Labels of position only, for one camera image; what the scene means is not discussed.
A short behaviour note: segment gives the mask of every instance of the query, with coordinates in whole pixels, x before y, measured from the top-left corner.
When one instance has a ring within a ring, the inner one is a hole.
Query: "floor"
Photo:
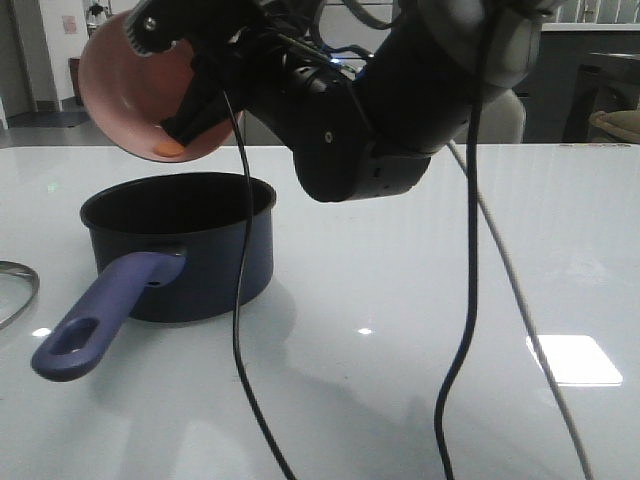
[[[7,123],[8,129],[0,129],[0,148],[113,145],[81,108],[18,115],[8,118]]]

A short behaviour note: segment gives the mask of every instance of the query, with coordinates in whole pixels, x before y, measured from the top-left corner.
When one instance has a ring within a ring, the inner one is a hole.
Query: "pink bowl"
[[[114,143],[147,160],[186,162],[207,155],[233,131],[228,120],[204,132],[180,155],[154,152],[156,145],[171,140],[159,123],[178,110],[193,76],[193,51],[183,40],[162,54],[136,55],[123,29],[128,13],[98,28],[82,52],[78,80],[89,115]]]

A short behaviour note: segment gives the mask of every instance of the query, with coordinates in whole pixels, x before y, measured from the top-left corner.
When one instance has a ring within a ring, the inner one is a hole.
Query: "screw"
[[[147,32],[153,32],[158,27],[158,22],[153,17],[147,17],[142,25]]]

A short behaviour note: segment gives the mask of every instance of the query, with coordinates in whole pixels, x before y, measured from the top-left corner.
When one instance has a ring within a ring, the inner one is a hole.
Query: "gray cable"
[[[447,147],[455,157],[458,165],[464,172],[467,174],[466,162],[462,158],[462,155],[456,148],[456,143],[451,140],[447,143]],[[538,333],[536,331],[536,326],[531,317],[531,313],[529,311],[529,307],[524,298],[524,293],[522,288],[520,287],[520,282],[518,281],[518,276],[516,275],[515,269],[511,263],[511,258],[509,257],[509,252],[498,232],[498,228],[496,227],[495,222],[493,221],[493,217],[489,209],[487,208],[486,203],[484,202],[484,197],[480,193],[480,189],[478,189],[478,205],[480,206],[480,210],[482,211],[482,215],[489,226],[489,231],[491,232],[491,236],[498,247],[498,252],[500,253],[500,258],[502,259],[502,263],[507,272],[507,277],[509,278],[509,283],[511,284],[511,289],[513,291],[513,295],[516,299],[516,303],[518,304],[518,309],[520,310],[520,316],[522,317],[522,321],[524,323],[525,329],[529,338],[531,339],[531,344],[533,346],[533,350],[536,353],[538,358],[538,362],[542,367],[542,371],[544,372],[544,376],[547,379],[547,383],[549,388],[551,389],[551,393],[553,393],[553,397],[558,405],[558,409],[560,410],[560,414],[564,420],[565,425],[567,426],[567,430],[569,431],[569,436],[573,442],[574,449],[576,454],[578,455],[578,459],[580,460],[580,466],[582,467],[582,473],[584,474],[585,480],[594,480],[593,473],[591,471],[591,466],[589,464],[589,459],[587,457],[586,451],[584,449],[584,445],[582,444],[582,440],[580,439],[580,435],[578,433],[578,429],[575,425],[571,412],[569,411],[569,407],[562,396],[562,392],[560,392],[560,388],[558,386],[558,382],[551,371],[551,367],[549,366],[549,362],[547,360],[547,356],[542,349],[542,344],[538,339]]]

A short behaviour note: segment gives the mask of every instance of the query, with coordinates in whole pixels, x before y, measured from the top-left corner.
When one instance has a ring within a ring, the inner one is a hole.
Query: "robotic arm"
[[[125,30],[149,55],[186,38],[194,78],[165,131],[187,145],[248,110],[293,151],[306,192],[323,202],[408,191],[467,123],[484,24],[504,8],[485,76],[490,101],[532,68],[542,19],[563,0],[405,0],[401,18],[357,75],[306,41],[324,0],[143,0]]]

